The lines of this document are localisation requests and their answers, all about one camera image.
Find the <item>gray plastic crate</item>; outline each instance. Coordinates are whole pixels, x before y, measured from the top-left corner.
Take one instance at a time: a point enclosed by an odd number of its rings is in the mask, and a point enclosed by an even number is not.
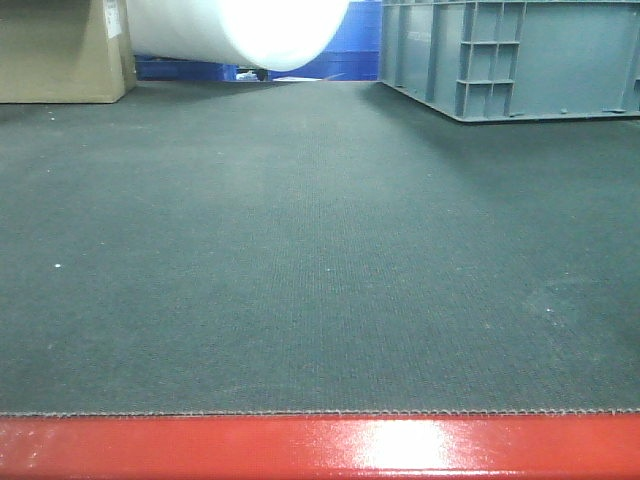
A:
[[[640,116],[640,0],[385,0],[382,81],[457,120]]]

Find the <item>foam roll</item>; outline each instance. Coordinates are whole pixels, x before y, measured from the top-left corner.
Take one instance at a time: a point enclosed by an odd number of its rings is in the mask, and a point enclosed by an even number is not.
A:
[[[349,0],[127,0],[137,54],[285,71],[331,41]]]

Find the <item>plastic crate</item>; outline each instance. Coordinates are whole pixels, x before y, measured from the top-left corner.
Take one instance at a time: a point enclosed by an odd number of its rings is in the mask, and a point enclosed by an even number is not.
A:
[[[304,67],[271,72],[271,78],[305,77],[329,80],[376,80],[378,52],[323,52]]]
[[[379,52],[382,4],[378,1],[351,2],[326,52]]]
[[[461,121],[640,115],[639,1],[383,2],[380,76]]]
[[[236,65],[191,62],[166,58],[136,57],[138,80],[213,80],[232,82]]]
[[[329,78],[331,80],[377,80],[382,30],[382,3],[351,2],[335,36],[307,65],[288,72],[271,72],[281,77]]]

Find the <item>textured mat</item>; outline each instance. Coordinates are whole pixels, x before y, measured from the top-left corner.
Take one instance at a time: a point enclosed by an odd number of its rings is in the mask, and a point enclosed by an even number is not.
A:
[[[370,83],[0,106],[0,412],[640,409],[639,159]]]

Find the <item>red shelf beam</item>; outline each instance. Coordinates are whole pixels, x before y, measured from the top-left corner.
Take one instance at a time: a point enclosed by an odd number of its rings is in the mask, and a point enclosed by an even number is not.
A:
[[[640,415],[0,417],[3,480],[640,479]]]

